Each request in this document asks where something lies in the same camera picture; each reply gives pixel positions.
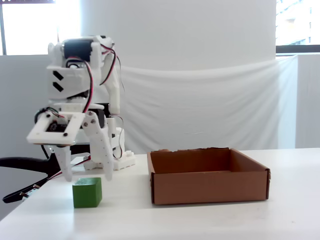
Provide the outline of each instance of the window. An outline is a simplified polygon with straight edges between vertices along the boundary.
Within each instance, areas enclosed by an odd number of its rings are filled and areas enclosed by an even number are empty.
[[[23,3],[0,0],[4,47],[0,50],[4,55],[47,54],[49,43],[80,36],[78,0],[23,0]],[[70,19],[73,24],[66,24]]]
[[[315,17],[318,14],[320,0],[277,0],[276,52],[320,52],[320,17]]]

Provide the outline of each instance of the open cardboard box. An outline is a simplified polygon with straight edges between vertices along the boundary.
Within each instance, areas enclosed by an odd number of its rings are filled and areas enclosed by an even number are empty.
[[[157,205],[267,200],[270,170],[229,148],[148,153],[151,200]]]

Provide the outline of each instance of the white curtain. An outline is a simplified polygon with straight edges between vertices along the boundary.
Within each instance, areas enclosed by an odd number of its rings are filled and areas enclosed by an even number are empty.
[[[195,71],[122,68],[126,148],[295,148],[298,58]]]

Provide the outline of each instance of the green block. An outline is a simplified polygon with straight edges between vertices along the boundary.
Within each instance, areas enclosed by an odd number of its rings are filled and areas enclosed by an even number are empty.
[[[72,185],[74,208],[96,208],[102,200],[100,177],[79,178]]]

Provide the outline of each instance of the white table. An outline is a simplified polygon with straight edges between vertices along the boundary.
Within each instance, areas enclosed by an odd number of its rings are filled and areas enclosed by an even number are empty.
[[[0,222],[1,240],[310,240],[320,239],[320,149],[243,153],[271,169],[269,200],[190,205],[151,204],[146,155],[136,166],[100,170],[97,208],[73,207],[72,183],[51,180]]]

